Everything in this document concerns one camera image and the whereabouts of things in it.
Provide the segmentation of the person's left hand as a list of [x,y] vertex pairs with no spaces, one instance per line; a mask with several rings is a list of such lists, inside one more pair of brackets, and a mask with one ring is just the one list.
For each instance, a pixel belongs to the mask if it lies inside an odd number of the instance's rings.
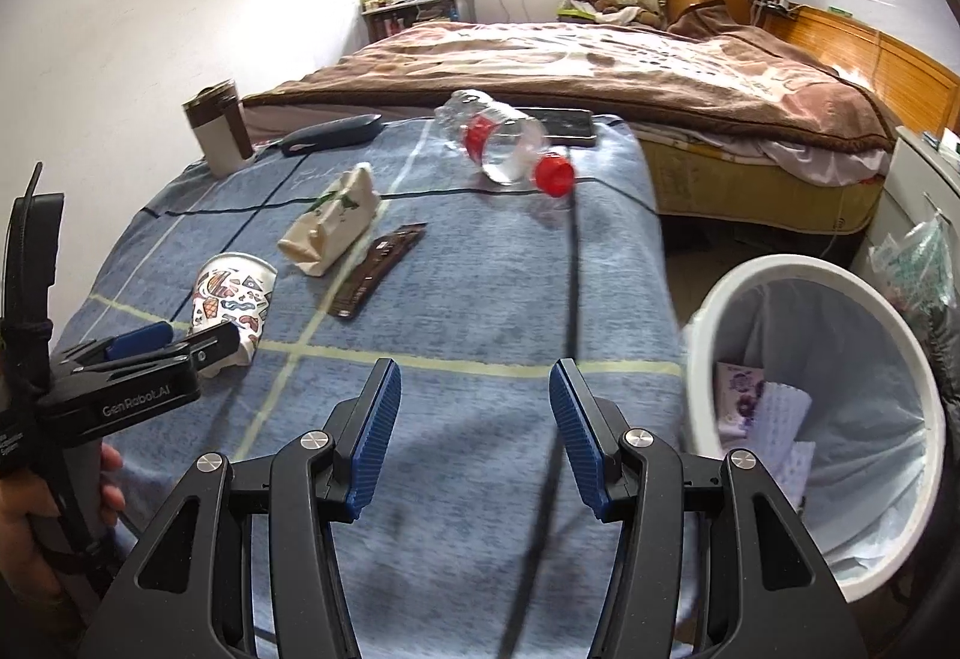
[[[119,471],[122,466],[124,460],[121,453],[110,444],[101,444],[99,517],[108,528],[116,526],[119,514],[125,510],[125,496],[109,478],[110,473]],[[0,514],[3,581],[18,599],[26,600],[29,604],[52,604],[62,594],[62,586],[39,552],[29,522],[32,517],[55,519],[59,516],[59,508],[55,506],[46,482],[28,471],[5,477],[2,480]]]

